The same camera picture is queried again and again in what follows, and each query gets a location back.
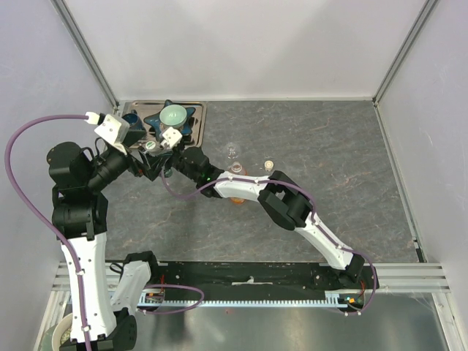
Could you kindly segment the clear green-label water bottle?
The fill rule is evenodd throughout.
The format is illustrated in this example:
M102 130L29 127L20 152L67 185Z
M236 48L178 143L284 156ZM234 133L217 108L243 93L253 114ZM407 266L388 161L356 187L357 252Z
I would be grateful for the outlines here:
M149 154L151 156L157 156L163 153L166 153L170 150L163 150L160 148L160 144L158 144L155 141L147 141L145 145L143 146L143 154Z

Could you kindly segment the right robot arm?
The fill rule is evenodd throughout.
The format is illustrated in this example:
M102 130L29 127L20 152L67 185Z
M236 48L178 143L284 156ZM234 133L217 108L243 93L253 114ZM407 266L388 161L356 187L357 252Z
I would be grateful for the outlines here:
M193 181L197 192L206 197L238 198L260 204L276 225L300 234L325 258L335 269L340 286L353 287L361 280L363 255L338 239L319 217L312 196L285 173L276 170L254 177L222 170L212 165L197 147L174 152L163 170L171 168Z

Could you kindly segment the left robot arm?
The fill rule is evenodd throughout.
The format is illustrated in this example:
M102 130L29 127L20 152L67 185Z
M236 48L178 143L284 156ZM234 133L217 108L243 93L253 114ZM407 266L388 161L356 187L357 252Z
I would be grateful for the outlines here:
M84 148L60 143L47 155L53 188L53 226L66 238L72 298L72 330L61 350L132 350L137 340L136 310L145 287L161 278L153 252L128 254L115 292L107 285L107 198L102 190L125 172L126 157L105 152L89 159Z

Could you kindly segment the small clear empty bottle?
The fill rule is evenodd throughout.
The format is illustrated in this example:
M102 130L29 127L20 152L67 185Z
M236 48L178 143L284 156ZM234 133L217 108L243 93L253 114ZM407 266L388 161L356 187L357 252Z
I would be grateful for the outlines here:
M227 159L237 160L241 155L241 147L237 143L227 143L223 148L223 152Z

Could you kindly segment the orange drink bottle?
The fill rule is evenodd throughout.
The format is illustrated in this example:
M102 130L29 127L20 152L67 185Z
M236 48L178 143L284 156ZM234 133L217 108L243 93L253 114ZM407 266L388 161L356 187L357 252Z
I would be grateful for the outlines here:
M238 176L245 176L246 175L246 169L242 166L240 162L234 162L232 163L228 169L230 173L236 174ZM245 199L242 198L237 198L237 197L231 197L230 200L235 203L235 204L242 204Z

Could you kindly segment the white ribbed bottle cap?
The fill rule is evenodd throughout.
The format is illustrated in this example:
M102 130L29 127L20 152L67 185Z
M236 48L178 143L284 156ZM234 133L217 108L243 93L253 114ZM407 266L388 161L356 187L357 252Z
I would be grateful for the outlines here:
M266 161L264 162L264 170L265 170L266 172L271 172L271 171L273 170L273 168L274 168L274 163L273 163L273 161L271 161L271 160L266 160Z

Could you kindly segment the steel tray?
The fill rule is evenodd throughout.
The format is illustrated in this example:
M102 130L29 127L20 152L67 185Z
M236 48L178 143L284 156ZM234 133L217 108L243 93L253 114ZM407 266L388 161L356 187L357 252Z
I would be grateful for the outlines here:
M201 147L203 142L203 133L205 129L205 117L206 117L206 103L204 102L182 102L172 100L176 104L183 105L184 107L194 107L195 114L189 120L192 128L192 134L190 136L183 137L182 141L186 147ZM135 100L124 102L121 107L118 108L117 114L123 116L127 113L136 113L141 117L142 121L145 117L158 113L164 107L165 100ZM133 145L133 148L138 146L144 146L147 141L155 141L158 143L154 136L154 130L149 125L143 122L144 127L147 130L146 136L143 137L139 142Z

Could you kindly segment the pale green bowl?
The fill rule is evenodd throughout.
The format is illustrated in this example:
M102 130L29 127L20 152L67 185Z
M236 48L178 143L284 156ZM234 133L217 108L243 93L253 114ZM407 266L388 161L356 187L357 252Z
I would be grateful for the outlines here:
M159 113L159 120L166 127L181 128L187 120L186 108L181 105L168 105Z

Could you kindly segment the dark blue cup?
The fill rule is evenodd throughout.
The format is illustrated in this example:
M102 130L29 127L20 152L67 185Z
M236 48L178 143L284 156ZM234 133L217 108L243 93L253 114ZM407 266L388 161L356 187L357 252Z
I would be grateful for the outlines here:
M127 113L122 118L129 124L131 130L145 131L146 128L143 125L141 117L136 113Z

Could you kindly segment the patterned ceramic bowl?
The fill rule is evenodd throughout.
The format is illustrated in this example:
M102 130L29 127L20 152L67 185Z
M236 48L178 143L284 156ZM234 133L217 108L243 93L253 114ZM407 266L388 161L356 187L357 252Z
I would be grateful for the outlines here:
M51 338L52 351L59 351L60 346L70 340L72 321L73 315L70 313L56 325Z

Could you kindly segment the green square plate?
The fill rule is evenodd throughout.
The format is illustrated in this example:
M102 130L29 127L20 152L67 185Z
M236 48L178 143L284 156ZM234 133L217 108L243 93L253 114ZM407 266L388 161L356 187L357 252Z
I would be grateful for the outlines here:
M60 336L56 332L56 325L50 327L43 333L39 345L38 351L59 351L60 348Z

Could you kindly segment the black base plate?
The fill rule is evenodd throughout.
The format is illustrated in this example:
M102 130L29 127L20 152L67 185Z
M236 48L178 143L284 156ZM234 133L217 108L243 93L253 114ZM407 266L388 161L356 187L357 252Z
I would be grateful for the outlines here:
M379 288L377 275L368 266L354 277L319 263L190 262L160 263L148 284L174 284L212 290L334 291Z

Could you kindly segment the left aluminium frame post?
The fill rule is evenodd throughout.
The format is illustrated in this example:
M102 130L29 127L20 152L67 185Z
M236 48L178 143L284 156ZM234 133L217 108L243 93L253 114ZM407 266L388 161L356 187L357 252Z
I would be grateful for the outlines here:
M82 31L80 30L80 27L75 20L70 8L68 7L67 2L64 0L51 0L50 2L57 11L58 16L60 17L65 28L69 32L69 35L77 46L81 56L83 57L83 60L97 81L99 87L102 90L102 93L105 95L106 100L112 106L113 111L116 112L120 105L119 100L110 87L104 72L99 66L94 54L92 53L92 50L89 47Z

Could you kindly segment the aluminium frame post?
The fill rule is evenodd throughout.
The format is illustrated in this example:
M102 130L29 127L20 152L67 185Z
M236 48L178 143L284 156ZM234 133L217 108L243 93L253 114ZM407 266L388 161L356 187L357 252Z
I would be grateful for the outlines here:
M372 98L373 105L378 106L382 98L385 96L387 90L390 88L391 83L401 69L402 64L409 55L412 47L420 36L424 26L431 17L432 12L437 7L438 0L425 0L419 13L417 14L413 24L407 32L402 44L400 45L394 59L392 60L387 72L384 75L379 87Z
M83 57L83 60L97 81L99 87L102 90L102 93L105 95L106 100L112 106L113 111L116 112L120 105L119 100L110 87L104 72L99 66L94 54L92 53L92 50L89 47L82 31L80 30L80 27L75 20L70 8L68 7L67 2L64 0L51 0L50 2L57 11L58 16L60 17L65 28L69 32L69 35L77 46L81 56Z

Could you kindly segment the right aluminium frame post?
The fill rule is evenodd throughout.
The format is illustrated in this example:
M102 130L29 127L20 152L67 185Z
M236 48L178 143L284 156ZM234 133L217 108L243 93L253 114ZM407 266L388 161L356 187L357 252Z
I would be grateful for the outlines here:
M387 90L390 88L391 83L401 69L402 64L409 55L412 47L420 36L424 26L431 17L432 12L437 7L438 0L425 0L419 13L417 14L413 24L407 32L402 44L400 45L394 59L392 60L387 72L384 75L379 87L372 98L373 105L378 106L382 98L385 96Z

